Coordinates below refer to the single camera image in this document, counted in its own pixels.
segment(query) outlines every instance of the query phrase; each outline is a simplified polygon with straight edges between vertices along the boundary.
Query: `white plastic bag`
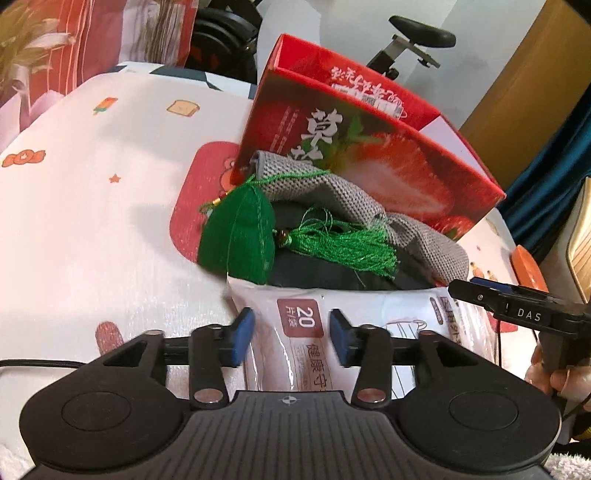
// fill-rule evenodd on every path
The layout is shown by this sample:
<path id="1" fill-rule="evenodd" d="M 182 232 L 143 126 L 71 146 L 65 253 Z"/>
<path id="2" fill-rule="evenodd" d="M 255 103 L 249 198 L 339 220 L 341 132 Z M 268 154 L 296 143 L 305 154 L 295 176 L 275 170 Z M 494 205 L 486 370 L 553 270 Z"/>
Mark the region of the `white plastic bag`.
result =
<path id="1" fill-rule="evenodd" d="M 228 278 L 236 307 L 256 315 L 245 360 L 249 390 L 342 390 L 350 399 L 359 368 L 342 368 L 329 338 L 329 313 L 340 309 L 353 325 L 372 324 L 392 336 L 416 338 L 423 329 L 467 346 L 492 360 L 492 330 L 484 311 L 456 302 L 446 288 L 358 292 L 259 286 Z M 412 367 L 392 367 L 392 397 L 415 387 Z"/>

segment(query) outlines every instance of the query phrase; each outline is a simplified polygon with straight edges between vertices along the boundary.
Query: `wooden cabinet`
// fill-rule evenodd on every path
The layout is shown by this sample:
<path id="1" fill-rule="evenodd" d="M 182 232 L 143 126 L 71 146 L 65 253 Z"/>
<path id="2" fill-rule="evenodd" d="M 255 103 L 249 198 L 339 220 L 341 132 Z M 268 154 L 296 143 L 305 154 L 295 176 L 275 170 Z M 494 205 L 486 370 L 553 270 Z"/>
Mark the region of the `wooden cabinet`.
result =
<path id="1" fill-rule="evenodd" d="M 591 27 L 547 0 L 460 129 L 503 188 L 530 164 L 591 82 Z"/>

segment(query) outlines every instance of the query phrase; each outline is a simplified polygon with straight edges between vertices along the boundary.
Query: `black seat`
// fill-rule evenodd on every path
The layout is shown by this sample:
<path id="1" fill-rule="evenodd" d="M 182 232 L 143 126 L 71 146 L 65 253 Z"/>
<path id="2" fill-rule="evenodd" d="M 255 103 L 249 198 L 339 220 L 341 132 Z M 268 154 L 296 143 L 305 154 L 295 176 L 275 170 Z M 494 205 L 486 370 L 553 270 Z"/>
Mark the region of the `black seat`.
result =
<path id="1" fill-rule="evenodd" d="M 416 45 L 432 48 L 451 48 L 456 45 L 456 36 L 447 30 L 397 15 L 390 17 L 390 23 Z"/>

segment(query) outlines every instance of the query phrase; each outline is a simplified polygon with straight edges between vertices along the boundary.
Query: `red cardboard box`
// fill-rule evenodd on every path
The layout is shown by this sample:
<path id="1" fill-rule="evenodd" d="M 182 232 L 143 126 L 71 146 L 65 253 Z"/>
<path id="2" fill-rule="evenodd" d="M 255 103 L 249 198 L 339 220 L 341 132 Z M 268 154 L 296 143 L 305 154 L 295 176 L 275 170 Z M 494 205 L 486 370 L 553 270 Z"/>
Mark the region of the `red cardboard box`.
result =
<path id="1" fill-rule="evenodd" d="M 459 239 L 505 196 L 435 107 L 330 50 L 282 35 L 259 85 L 236 167 L 266 150 L 357 184 L 388 212 Z"/>

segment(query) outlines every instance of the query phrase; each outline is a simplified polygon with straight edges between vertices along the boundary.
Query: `red cartoon character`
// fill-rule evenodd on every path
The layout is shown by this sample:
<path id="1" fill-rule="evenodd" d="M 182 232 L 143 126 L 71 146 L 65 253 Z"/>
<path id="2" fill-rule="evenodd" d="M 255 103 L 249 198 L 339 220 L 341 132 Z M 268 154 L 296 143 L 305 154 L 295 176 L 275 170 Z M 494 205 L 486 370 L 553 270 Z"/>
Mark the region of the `red cartoon character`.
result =
<path id="1" fill-rule="evenodd" d="M 170 218 L 170 238 L 179 253 L 191 262 L 197 260 L 201 231 L 207 220 L 200 207 L 235 187 L 230 177 L 237 155 L 235 143 L 210 142 L 197 151 L 191 163 Z"/>

